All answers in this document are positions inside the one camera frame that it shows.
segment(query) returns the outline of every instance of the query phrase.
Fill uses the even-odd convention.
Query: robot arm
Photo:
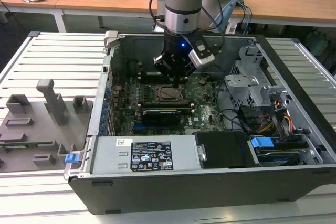
[[[213,61],[220,51],[205,41],[204,29],[198,28],[201,9],[202,0],[165,0],[163,51],[154,58],[154,65],[174,86]]]

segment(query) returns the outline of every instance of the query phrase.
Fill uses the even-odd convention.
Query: metal table
[[[300,43],[268,39],[336,129],[336,81]],[[103,34],[40,33],[28,37],[0,74],[0,119],[13,93],[41,101],[40,78],[53,78],[64,100],[94,101],[104,54]],[[278,81],[272,69],[269,69]],[[72,191],[62,170],[0,174],[1,223],[335,223],[336,185],[317,188],[296,202],[94,216]]]

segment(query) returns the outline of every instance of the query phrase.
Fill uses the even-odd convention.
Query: warning label
[[[173,170],[173,156],[170,142],[132,143],[131,170]]]

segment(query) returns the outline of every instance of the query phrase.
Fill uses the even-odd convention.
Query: desk
[[[44,0],[32,3],[21,0],[2,1],[13,12],[53,14],[60,32],[66,32],[62,18],[64,14],[150,17],[149,0]],[[254,23],[336,27],[336,0],[245,0],[245,4],[253,11]],[[153,2],[153,10],[156,10],[156,1]],[[235,8],[230,26],[235,27],[242,16],[241,8]]]
[[[102,16],[149,18],[149,0],[44,0],[24,2],[21,0],[2,0],[12,12],[45,13],[55,18],[59,32],[66,32],[64,14],[98,16],[102,26]],[[6,8],[0,4],[0,11]]]
[[[336,0],[244,0],[253,12],[253,23],[336,27]],[[240,22],[243,11],[236,7],[231,25]]]

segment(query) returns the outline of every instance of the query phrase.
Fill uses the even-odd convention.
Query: floor
[[[8,18],[7,24],[0,24],[0,69],[2,70],[15,51],[24,41],[30,31],[57,32],[57,26],[52,15],[33,13],[13,13]],[[122,32],[147,33],[152,30],[153,22],[148,18],[128,17],[104,17],[105,28],[99,28],[96,16],[66,15],[65,23],[70,33],[104,33],[107,30],[118,30]],[[265,37],[298,38],[305,43],[307,35],[317,28],[311,27],[287,27],[282,35],[279,35],[280,26],[269,25],[267,29],[263,25],[257,25],[253,33],[262,34]],[[328,44],[326,50],[319,54],[317,59],[329,70],[336,62],[336,29],[318,28],[321,34],[321,41]]]

